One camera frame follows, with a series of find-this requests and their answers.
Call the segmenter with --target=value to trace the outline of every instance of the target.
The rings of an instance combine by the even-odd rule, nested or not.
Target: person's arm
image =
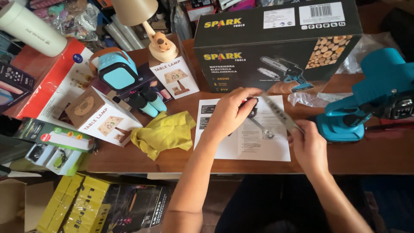
[[[326,140],[318,133],[315,123],[306,120],[296,123],[305,135],[293,129],[295,156],[318,195],[331,230],[335,233],[373,233],[329,173]]]
[[[163,233],[201,231],[202,207],[217,146],[243,123],[257,102],[251,99],[239,110],[242,101],[261,92],[257,88],[240,87],[219,100],[174,190],[164,217]]]

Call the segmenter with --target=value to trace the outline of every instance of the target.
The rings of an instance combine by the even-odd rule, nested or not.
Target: hand
[[[312,121],[298,120],[296,124],[305,131],[305,136],[297,129],[292,129],[289,146],[292,146],[299,165],[309,176],[329,174],[326,153],[326,140]]]
[[[242,101],[249,96],[261,93],[262,90],[258,88],[239,87],[222,97],[217,103],[203,134],[208,134],[209,138],[220,142],[233,133],[243,123],[257,103],[256,99],[250,99],[239,110],[238,107]]]

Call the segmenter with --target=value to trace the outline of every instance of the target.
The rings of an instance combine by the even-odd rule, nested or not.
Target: yellow cloth
[[[133,129],[131,141],[155,161],[166,149],[189,150],[193,145],[190,129],[195,125],[188,111],[172,116],[162,111],[146,127]]]

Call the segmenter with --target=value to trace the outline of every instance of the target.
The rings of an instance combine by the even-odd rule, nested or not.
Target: spark logo
[[[241,18],[227,19],[226,21],[220,20],[220,21],[206,22],[204,24],[204,28],[217,26],[217,29],[219,29],[221,26],[226,26],[226,25],[233,25],[233,27],[242,27],[244,26],[244,24],[242,24],[240,20]]]
[[[218,58],[220,61],[223,59],[242,59],[240,53],[220,53],[220,54],[204,54],[204,60],[215,60]]]

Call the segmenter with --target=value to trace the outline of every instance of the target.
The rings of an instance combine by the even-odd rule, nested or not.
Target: instruction manual
[[[246,119],[230,136],[227,136],[220,142],[214,158],[290,161],[286,127],[270,110],[262,97],[258,97],[258,99],[258,113],[254,118],[265,128],[273,132],[274,138],[265,139],[262,130],[251,120]],[[270,96],[270,99],[281,109],[284,109],[281,95]],[[194,148],[197,146],[201,133],[207,126],[219,100],[200,100],[198,104]]]

